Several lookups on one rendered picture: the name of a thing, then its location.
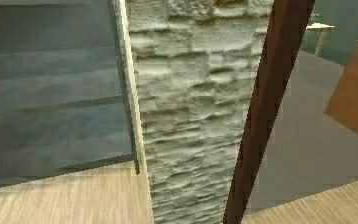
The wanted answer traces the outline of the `large glass window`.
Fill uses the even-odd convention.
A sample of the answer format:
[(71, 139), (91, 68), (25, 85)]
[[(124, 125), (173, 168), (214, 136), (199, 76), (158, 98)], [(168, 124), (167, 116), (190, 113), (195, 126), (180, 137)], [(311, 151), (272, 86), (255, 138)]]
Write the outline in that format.
[(0, 188), (137, 160), (119, 0), (0, 0)]

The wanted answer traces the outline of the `white small table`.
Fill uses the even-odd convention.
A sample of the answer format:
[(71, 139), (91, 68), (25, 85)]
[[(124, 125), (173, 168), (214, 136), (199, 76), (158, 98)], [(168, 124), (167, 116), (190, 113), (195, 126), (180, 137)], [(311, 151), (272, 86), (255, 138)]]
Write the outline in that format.
[(307, 31), (313, 31), (318, 35), (318, 41), (316, 43), (314, 55), (318, 56), (324, 41), (328, 35), (328, 33), (334, 28), (333, 25), (323, 24), (323, 23), (313, 23), (306, 27)]

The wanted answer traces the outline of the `dark brown door frame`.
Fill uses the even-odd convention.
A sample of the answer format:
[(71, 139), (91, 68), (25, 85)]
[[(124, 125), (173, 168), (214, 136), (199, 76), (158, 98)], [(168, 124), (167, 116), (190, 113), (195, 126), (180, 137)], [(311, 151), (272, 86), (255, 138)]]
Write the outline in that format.
[(241, 224), (316, 0), (274, 0), (223, 224)]

